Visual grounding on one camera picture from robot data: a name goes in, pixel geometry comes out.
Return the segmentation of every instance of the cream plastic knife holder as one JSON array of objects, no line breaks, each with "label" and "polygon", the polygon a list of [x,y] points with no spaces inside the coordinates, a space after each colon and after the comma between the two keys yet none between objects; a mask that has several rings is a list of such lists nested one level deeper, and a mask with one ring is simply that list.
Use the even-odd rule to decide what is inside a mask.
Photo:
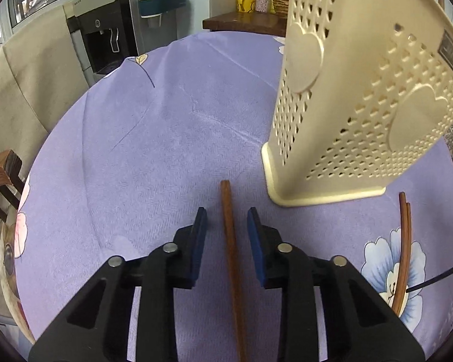
[{"label": "cream plastic knife holder", "polygon": [[271,199],[298,206],[384,193],[453,122],[442,40],[453,64],[453,26],[435,0],[290,0],[262,147]]}]

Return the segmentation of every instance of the wooden chopstick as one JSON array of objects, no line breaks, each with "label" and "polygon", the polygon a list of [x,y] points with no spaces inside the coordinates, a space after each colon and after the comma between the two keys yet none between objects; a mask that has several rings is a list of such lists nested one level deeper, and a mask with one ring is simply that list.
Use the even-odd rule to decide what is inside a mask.
[{"label": "wooden chopstick", "polygon": [[401,313],[406,286],[408,285],[409,266],[411,261],[411,204],[406,203],[406,194],[400,193],[401,208],[401,254],[400,267],[397,273],[396,291],[392,309],[397,316]]},{"label": "wooden chopstick", "polygon": [[231,201],[230,181],[221,181],[220,188],[222,192],[223,224],[225,226],[226,259],[228,263],[228,274],[230,275],[233,319],[235,322],[235,332],[237,336],[237,353],[239,362],[246,362],[247,347],[245,324],[243,320],[242,280],[240,278],[238,264],[235,225],[233,224],[233,205]]}]

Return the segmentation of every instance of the white flower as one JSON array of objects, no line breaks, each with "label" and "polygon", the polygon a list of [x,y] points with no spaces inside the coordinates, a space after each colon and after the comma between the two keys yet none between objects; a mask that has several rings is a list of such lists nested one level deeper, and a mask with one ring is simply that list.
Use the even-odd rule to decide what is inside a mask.
[{"label": "white flower", "polygon": [[[389,243],[384,238],[378,238],[376,243],[369,242],[364,249],[366,262],[361,274],[392,306],[396,292],[397,274],[399,272],[401,255],[401,229],[392,230]],[[426,255],[421,250],[419,242],[411,244],[411,260],[408,275],[408,286],[415,286],[425,281]],[[413,332],[421,320],[423,297],[418,295],[421,290],[405,294],[401,306],[400,319]]]},{"label": "white flower", "polygon": [[[285,45],[285,38],[284,37],[273,37],[274,40],[277,42],[280,42],[282,45]],[[280,46],[279,47],[279,53],[284,54],[284,47],[285,46]]]}]

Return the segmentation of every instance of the cable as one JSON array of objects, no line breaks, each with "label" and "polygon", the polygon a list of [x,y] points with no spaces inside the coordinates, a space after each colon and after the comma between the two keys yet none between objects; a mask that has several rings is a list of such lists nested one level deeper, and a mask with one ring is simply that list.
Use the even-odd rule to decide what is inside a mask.
[{"label": "cable", "polygon": [[427,280],[426,282],[420,283],[413,287],[409,287],[408,289],[406,289],[406,292],[416,291],[416,290],[422,289],[423,287],[430,286],[433,283],[436,283],[442,279],[445,279],[452,274],[453,274],[453,267],[450,268],[448,271],[445,271],[442,274],[435,276],[434,278],[432,278],[430,280]]}]

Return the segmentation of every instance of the table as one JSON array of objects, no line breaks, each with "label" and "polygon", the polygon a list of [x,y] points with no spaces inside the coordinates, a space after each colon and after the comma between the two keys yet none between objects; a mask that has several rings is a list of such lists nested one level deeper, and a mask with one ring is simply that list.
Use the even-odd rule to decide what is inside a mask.
[{"label": "table", "polygon": [[[304,208],[269,199],[260,148],[281,46],[266,35],[199,33],[125,60],[66,113],[33,164],[19,215],[17,286],[36,337],[109,256],[147,255],[204,206],[209,226],[199,280],[192,291],[175,290],[179,358],[236,360],[222,179],[232,185],[254,362],[276,360],[281,293],[256,281],[246,228],[251,206],[307,254],[346,256],[392,301],[388,275],[399,260],[398,194],[405,191],[414,240],[408,284],[453,265],[453,164],[443,141],[382,196]],[[453,276],[410,294],[401,319],[431,354],[453,326]],[[325,357],[325,339],[321,345]]]},{"label": "table", "polygon": [[205,19],[203,28],[211,31],[244,31],[285,37],[287,18],[262,12],[230,12]]}]

